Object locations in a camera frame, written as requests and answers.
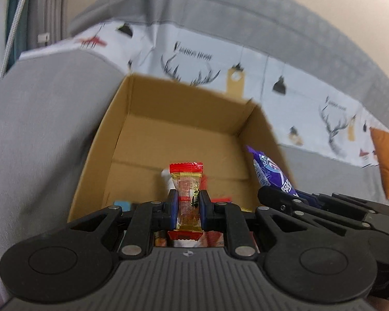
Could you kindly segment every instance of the purple candy wrapper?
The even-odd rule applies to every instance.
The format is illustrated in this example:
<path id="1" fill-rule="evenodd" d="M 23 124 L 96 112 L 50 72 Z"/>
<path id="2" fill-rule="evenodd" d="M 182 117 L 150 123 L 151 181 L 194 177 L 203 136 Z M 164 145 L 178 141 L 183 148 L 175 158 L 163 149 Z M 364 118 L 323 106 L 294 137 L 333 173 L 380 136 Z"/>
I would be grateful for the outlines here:
<path id="1" fill-rule="evenodd" d="M 246 148 L 253 155 L 253 166 L 261 186 L 280 188 L 285 193 L 298 196 L 293 185 L 275 162 L 263 152 L 255 151 L 249 146 L 246 146 Z"/>

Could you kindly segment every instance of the snack package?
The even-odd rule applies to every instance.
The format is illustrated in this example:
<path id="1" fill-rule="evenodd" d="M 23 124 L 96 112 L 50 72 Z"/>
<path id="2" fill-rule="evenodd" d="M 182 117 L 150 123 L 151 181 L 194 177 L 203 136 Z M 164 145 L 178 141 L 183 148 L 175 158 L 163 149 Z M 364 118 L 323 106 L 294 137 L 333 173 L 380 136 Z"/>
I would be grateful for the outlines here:
<path id="1" fill-rule="evenodd" d="M 246 146 L 246 148 L 253 155 L 253 166 L 261 186 L 280 188 L 285 193 L 298 196 L 293 185 L 275 162 L 263 152 L 255 151 L 249 146 Z"/>
<path id="2" fill-rule="evenodd" d="M 170 174 L 179 195 L 177 230 L 201 231 L 199 187 L 203 174 L 201 162 L 170 164 Z"/>
<path id="3" fill-rule="evenodd" d="M 203 232 L 198 240 L 174 240 L 172 244 L 174 248 L 207 248 L 206 232 Z"/>

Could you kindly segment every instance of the metal rivet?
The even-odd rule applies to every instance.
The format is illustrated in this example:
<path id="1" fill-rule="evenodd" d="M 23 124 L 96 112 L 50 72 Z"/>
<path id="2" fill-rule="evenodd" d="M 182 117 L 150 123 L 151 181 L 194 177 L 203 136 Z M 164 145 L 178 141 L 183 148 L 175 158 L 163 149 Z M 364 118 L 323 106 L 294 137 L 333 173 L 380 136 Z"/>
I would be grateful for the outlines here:
<path id="1" fill-rule="evenodd" d="M 235 249 L 235 252 L 239 255 L 239 256 L 243 256 L 243 257 L 250 257 L 252 256 L 253 254 L 255 254 L 255 249 L 252 248 L 252 247 L 249 247 L 247 245 L 241 245 L 240 247 L 237 247 Z"/>
<path id="2" fill-rule="evenodd" d="M 138 245 L 130 244 L 122 247 L 121 252 L 124 255 L 136 256 L 141 253 L 141 248 Z"/>

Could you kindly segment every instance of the white cord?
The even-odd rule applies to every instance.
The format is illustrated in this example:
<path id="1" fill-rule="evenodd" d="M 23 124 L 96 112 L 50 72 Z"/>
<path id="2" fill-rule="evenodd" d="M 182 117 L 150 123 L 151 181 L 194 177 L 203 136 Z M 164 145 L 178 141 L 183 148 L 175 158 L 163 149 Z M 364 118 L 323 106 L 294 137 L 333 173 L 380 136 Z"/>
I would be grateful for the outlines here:
<path id="1" fill-rule="evenodd" d="M 17 27 L 19 26 L 20 16 L 22 14 L 22 10 L 23 10 L 23 6 L 24 6 L 25 2 L 26 2 L 26 0 L 19 0 L 17 2 L 15 16 L 14 16 L 13 21 L 11 23 L 9 37 L 7 38 L 6 47 L 4 49 L 4 58 L 3 58 L 2 68 L 0 69 L 0 80 L 3 78 L 4 74 L 6 73 L 6 68 L 7 68 L 7 63 L 9 62 L 11 47 L 13 45 L 13 42 L 15 41 Z"/>

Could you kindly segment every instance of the open cardboard box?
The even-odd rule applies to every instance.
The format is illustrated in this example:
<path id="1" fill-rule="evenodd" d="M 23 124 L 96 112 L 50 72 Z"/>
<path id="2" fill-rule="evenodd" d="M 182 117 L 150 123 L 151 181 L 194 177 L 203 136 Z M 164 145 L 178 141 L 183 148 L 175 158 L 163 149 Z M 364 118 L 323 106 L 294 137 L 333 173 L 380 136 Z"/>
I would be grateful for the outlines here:
<path id="1" fill-rule="evenodd" d="M 259 205 L 259 183 L 245 146 L 266 153 L 293 182 L 270 125 L 252 101 L 145 76 L 119 87 L 92 143 L 69 220 L 116 200 L 164 201 L 161 171 L 170 163 L 204 163 L 211 198 Z"/>

